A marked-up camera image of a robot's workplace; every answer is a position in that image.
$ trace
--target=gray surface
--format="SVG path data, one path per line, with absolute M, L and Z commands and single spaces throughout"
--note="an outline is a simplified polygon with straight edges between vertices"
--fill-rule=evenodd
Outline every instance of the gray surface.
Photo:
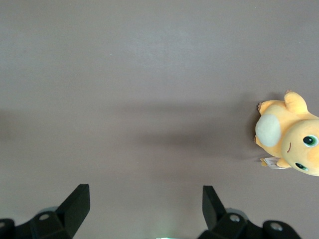
M 76 238 L 196 238 L 202 185 L 318 237 L 317 177 L 261 167 L 256 105 L 319 115 L 317 1 L 35 1 L 0 7 L 0 217 L 80 183 Z

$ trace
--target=black plastic part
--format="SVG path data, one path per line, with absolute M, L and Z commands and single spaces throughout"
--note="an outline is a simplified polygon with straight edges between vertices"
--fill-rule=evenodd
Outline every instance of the black plastic part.
M 71 237 L 74 237 L 89 211 L 90 190 L 87 184 L 80 184 L 55 210 L 63 227 Z
M 211 231 L 217 222 L 226 214 L 224 205 L 221 203 L 212 186 L 203 187 L 203 215 L 208 229 Z
M 232 221 L 232 216 L 236 216 L 238 221 Z M 212 231 L 227 239 L 239 239 L 243 238 L 245 229 L 246 221 L 241 215 L 227 213 L 221 218 Z
M 279 224 L 282 227 L 282 230 L 274 230 L 271 227 L 272 223 Z M 279 222 L 279 221 L 266 221 L 263 224 L 263 231 L 265 234 L 269 235 L 272 239 L 301 239 L 297 232 L 290 227 L 288 224 Z
M 71 239 L 89 211 L 89 185 L 80 184 L 55 212 L 39 213 L 17 227 L 11 219 L 0 219 L 0 239 Z
M 198 239 L 301 239 L 286 223 L 266 221 L 260 228 L 239 214 L 227 213 L 212 186 L 203 187 L 202 209 L 208 231 Z

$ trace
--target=yellow plush toy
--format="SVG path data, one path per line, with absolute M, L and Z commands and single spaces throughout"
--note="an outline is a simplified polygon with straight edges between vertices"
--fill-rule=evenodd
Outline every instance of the yellow plush toy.
M 319 176 L 319 118 L 308 112 L 305 100 L 287 91 L 285 101 L 259 103 L 256 143 L 274 157 L 277 165 Z

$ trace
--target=fabric tag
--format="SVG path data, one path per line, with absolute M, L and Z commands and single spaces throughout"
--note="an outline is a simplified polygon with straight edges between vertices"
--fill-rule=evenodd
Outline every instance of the fabric tag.
M 280 158 L 271 157 L 271 158 L 261 158 L 260 160 L 263 163 L 266 163 L 271 169 L 288 169 L 277 166 L 277 162 Z

